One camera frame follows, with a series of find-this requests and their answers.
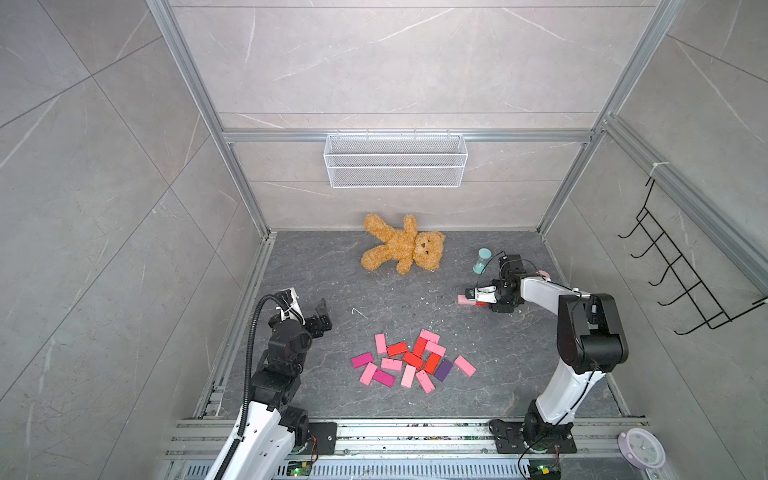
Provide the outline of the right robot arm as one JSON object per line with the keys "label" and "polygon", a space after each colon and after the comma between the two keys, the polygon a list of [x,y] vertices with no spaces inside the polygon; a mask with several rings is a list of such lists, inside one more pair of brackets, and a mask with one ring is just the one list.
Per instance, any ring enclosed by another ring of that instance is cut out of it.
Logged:
{"label": "right robot arm", "polygon": [[524,420],[489,422],[500,453],[573,452],[571,430],[578,408],[604,376],[628,359],[629,347],[613,296],[585,293],[525,268],[521,256],[499,258],[499,277],[467,288],[464,297],[497,313],[532,303],[557,316],[558,365]]}

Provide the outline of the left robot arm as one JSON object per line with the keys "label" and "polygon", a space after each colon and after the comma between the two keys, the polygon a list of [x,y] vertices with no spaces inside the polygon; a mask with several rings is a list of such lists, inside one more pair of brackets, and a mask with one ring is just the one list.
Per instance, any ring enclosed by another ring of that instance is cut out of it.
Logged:
{"label": "left robot arm", "polygon": [[[258,320],[268,303],[277,312],[268,321],[271,337],[256,358]],[[296,448],[310,440],[308,413],[292,407],[313,340],[332,329],[326,301],[306,316],[294,289],[266,294],[250,318],[240,412],[209,479],[270,479]]]}

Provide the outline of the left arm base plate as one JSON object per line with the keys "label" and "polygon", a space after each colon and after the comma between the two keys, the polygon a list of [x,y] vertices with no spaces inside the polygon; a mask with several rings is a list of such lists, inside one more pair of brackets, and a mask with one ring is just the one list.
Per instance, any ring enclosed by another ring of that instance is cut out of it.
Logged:
{"label": "left arm base plate", "polygon": [[338,424],[336,422],[310,422],[295,432],[293,452],[299,455],[333,455],[336,450]]}

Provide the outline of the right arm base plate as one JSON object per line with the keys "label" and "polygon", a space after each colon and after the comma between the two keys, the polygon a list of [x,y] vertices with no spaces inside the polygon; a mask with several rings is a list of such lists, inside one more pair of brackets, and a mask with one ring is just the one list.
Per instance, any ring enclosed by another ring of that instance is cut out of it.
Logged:
{"label": "right arm base plate", "polygon": [[488,422],[488,428],[499,454],[577,452],[571,432],[572,423],[554,425],[536,421],[508,422],[492,419]]}

